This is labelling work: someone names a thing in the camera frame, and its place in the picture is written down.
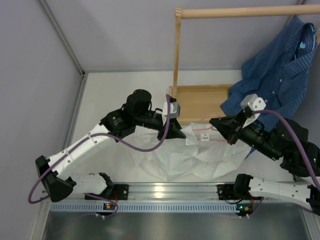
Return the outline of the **pink wire hanger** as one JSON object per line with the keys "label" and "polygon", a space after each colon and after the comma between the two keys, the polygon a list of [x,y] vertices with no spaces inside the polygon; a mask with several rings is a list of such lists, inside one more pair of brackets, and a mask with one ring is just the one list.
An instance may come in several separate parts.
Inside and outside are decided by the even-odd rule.
{"label": "pink wire hanger", "polygon": [[[222,118],[220,115],[209,114],[209,115],[201,118],[200,120],[203,121],[203,120],[206,120],[206,119],[209,119],[212,117],[216,117],[219,119]],[[210,131],[215,131],[215,132],[218,131],[213,126],[207,127],[207,128],[193,128],[192,131],[193,132],[200,132],[200,138],[199,138],[200,141],[216,141],[216,142],[223,142],[224,141],[222,139],[210,139]]]}

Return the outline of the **white shirt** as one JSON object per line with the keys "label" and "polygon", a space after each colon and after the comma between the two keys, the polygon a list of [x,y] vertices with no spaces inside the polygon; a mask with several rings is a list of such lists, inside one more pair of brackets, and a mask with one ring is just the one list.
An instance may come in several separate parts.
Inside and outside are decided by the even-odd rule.
{"label": "white shirt", "polygon": [[181,130],[186,139],[167,139],[150,152],[132,150],[134,165],[166,182],[184,176],[212,181],[238,169],[251,147],[242,141],[230,145],[218,131],[210,131],[210,139],[223,141],[200,141],[201,132],[193,129],[208,127],[208,124],[191,123]]}

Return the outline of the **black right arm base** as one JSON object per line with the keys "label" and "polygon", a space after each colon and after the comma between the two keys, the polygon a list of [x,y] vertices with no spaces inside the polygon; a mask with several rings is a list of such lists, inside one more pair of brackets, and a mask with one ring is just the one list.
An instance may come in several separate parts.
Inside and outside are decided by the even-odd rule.
{"label": "black right arm base", "polygon": [[254,206],[256,201],[260,201],[262,197],[253,197],[250,194],[246,193],[241,195],[234,191],[234,184],[218,184],[217,185],[218,199],[225,201],[228,204],[236,205],[243,201],[249,201],[251,206]]}

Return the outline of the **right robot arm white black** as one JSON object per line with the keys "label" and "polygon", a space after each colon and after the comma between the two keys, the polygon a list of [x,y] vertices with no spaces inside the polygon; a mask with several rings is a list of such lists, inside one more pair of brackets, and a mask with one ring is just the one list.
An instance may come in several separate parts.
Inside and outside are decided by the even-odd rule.
{"label": "right robot arm white black", "polygon": [[315,215],[320,214],[320,149],[308,141],[309,131],[293,120],[271,110],[265,114],[278,117],[277,124],[267,131],[265,125],[255,120],[245,122],[254,115],[248,108],[235,116],[211,118],[209,123],[226,142],[247,144],[273,161],[282,160],[280,167],[290,174],[311,178],[311,183],[280,183],[267,181],[249,174],[240,173],[233,184],[233,195],[241,200],[272,198],[296,204]]}

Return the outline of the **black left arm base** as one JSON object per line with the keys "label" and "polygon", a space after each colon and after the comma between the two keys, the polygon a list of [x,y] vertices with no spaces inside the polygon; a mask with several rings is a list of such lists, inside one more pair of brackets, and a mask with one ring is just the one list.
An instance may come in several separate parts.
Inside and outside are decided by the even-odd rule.
{"label": "black left arm base", "polygon": [[111,191],[111,194],[109,195],[109,199],[115,201],[126,201],[128,199],[128,195],[128,184],[115,184]]}

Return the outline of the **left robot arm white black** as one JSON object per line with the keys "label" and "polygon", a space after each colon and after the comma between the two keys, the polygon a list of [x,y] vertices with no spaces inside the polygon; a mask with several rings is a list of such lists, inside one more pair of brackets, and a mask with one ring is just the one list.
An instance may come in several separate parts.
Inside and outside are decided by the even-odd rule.
{"label": "left robot arm white black", "polygon": [[[177,100],[166,95],[163,109],[152,110],[152,95],[144,89],[130,94],[121,108],[109,112],[87,135],[61,152],[50,157],[41,155],[35,160],[38,180],[32,187],[28,202],[33,204],[35,188],[42,184],[47,198],[60,202],[71,194],[84,194],[89,199],[109,199],[113,195],[114,183],[105,173],[90,173],[79,176],[75,170],[104,148],[122,143],[142,153],[157,150],[165,140],[185,139],[177,118],[180,115]],[[136,127],[157,131],[158,143],[151,148],[139,148],[124,138],[133,134]]]}

